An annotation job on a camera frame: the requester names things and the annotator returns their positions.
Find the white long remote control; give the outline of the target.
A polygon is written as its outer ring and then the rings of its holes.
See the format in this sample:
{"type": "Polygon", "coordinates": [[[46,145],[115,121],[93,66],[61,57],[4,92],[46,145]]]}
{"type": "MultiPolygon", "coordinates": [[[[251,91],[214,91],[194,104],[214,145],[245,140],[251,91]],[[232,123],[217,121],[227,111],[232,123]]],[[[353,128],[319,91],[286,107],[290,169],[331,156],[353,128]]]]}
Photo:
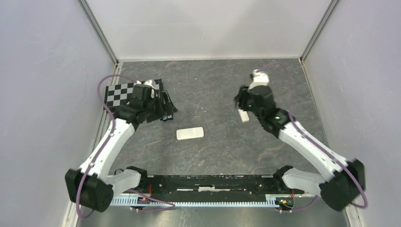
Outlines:
{"type": "Polygon", "coordinates": [[[249,122],[250,118],[249,118],[249,115],[248,115],[247,111],[244,111],[242,109],[238,109],[238,113],[239,113],[241,122],[249,122]]]}

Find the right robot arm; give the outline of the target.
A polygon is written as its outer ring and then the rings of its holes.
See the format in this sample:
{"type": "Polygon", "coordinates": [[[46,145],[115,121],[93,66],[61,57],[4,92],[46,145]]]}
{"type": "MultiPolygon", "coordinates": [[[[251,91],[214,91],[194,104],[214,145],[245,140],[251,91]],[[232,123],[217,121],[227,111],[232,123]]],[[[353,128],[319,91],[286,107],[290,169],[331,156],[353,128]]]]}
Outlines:
{"type": "Polygon", "coordinates": [[[364,164],[358,159],[347,160],[313,137],[291,112],[276,106],[269,86],[241,86],[234,101],[238,109],[253,113],[266,132],[294,148],[318,171],[314,174],[291,166],[281,168],[273,180],[277,192],[309,192],[335,211],[348,205],[368,206],[364,164]]]}

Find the grey white remote control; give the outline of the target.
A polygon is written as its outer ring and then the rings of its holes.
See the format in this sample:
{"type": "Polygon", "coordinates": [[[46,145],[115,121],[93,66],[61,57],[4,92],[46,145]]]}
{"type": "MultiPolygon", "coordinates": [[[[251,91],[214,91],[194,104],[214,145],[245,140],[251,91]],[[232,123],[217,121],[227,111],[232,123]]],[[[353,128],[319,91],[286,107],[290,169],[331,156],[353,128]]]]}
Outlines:
{"type": "Polygon", "coordinates": [[[204,130],[202,127],[179,129],[176,131],[177,140],[190,140],[203,137],[204,137],[204,130]]]}

